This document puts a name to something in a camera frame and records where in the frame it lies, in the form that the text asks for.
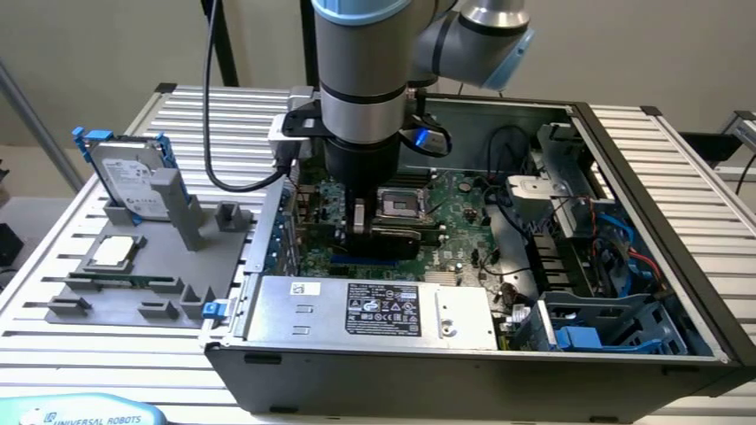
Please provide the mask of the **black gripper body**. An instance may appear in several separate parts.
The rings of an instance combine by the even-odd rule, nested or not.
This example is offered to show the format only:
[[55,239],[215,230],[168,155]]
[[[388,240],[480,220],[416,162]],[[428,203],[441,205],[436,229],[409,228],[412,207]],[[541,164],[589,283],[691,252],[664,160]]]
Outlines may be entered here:
[[377,143],[351,143],[325,139],[325,165],[329,175],[344,185],[347,232],[369,233],[377,210],[377,189],[399,168],[399,136]]

